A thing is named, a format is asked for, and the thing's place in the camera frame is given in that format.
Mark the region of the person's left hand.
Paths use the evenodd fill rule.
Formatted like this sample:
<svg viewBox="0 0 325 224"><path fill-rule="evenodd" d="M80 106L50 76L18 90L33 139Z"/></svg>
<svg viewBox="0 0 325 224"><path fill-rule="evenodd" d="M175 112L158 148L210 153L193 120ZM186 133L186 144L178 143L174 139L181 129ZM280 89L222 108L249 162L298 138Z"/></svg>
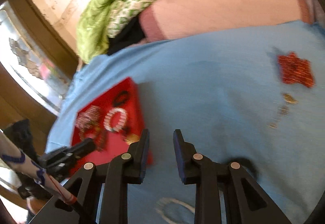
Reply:
<svg viewBox="0 0 325 224"><path fill-rule="evenodd" d="M36 215L46 205L47 202L48 200L37 199L35 197L28 197L26 199L27 208L34 215Z"/></svg>

